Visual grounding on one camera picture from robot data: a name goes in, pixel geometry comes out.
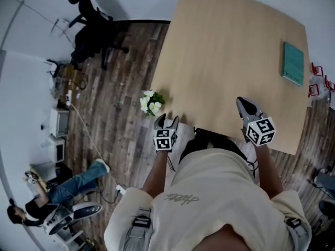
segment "black shirt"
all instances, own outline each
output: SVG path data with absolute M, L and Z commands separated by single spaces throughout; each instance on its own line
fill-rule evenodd
M 52 204 L 45 204 L 41 208 L 35 203 L 35 199 L 32 199 L 29 203 L 26 204 L 26 211 L 35 219 L 45 220 L 46 217 L 56 209 L 57 206 Z

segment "hardwood floor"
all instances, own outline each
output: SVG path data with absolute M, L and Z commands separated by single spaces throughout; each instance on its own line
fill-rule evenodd
M 167 30 L 168 24 L 131 24 L 123 43 L 130 49 L 128 54 L 114 50 L 108 59 L 106 71 L 101 70 L 98 56 L 87 60 L 84 65 L 83 71 L 89 76 L 88 86 L 81 93 L 76 107 L 94 143 L 110 165 L 111 174 L 126 187 L 141 187 L 155 158 L 152 143 L 154 118 L 141 112 L 139 99 L 142 92 L 150 88 Z M 79 174 L 98 158 L 98 154 L 74 111 L 70 114 L 69 128 L 66 162 L 74 174 Z M 315 168 L 331 166 L 335 160 L 334 129 L 335 112 L 327 107 L 326 101 L 315 102 L 307 110 L 296 156 L 271 151 L 285 189 L 299 192 L 314 232 L 327 229 L 331 222 L 326 221 L 327 218 L 318 209 L 318 203 L 325 195 L 308 180 Z M 177 145 L 170 154 L 175 168 L 187 141 L 193 137 L 193 128 L 180 124 L 177 135 Z M 255 160 L 251 144 L 234 141 L 249 161 Z M 168 170 L 167 174 L 171 180 L 173 172 Z M 104 197 L 113 201 L 116 191 L 110 176 L 102 178 L 102 184 Z M 96 248 L 106 250 L 104 230 L 116 204 L 105 202 L 100 193 L 84 199 L 100 202 L 103 211 L 91 219 L 80 221 L 74 227 L 83 229 Z

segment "beige t-shirt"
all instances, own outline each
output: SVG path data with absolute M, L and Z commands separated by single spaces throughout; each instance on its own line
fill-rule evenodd
M 139 207 L 151 209 L 149 251 L 191 251 L 225 224 L 251 250 L 294 250 L 285 217 L 308 224 L 297 192 L 285 191 L 270 200 L 244 160 L 221 149 L 187 155 L 170 188 L 153 200 L 140 189 L 127 189 L 105 232 L 109 251 L 119 250 L 121 228 L 131 227 Z

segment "red object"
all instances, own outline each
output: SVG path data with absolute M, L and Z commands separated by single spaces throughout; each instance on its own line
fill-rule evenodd
M 316 93 L 313 93 L 313 86 L 316 86 Z M 310 96 L 318 96 L 320 95 L 320 91 L 319 91 L 319 86 L 318 84 L 313 84 L 309 86 L 309 92 L 308 92 L 308 97 Z
M 329 91 L 335 92 L 335 84 L 331 81 L 328 81 L 327 76 L 325 76 L 325 86 Z
M 323 69 L 321 66 L 314 66 L 313 62 L 312 62 L 312 73 L 316 76 L 323 76 Z

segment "wooden table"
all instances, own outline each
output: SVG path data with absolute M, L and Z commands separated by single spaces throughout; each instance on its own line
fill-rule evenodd
M 281 77 L 282 44 L 304 53 L 304 85 Z M 253 0 L 179 0 L 151 88 L 165 111 L 192 126 L 243 139 L 238 96 L 259 103 L 277 135 L 269 147 L 295 154 L 309 81 L 305 27 Z

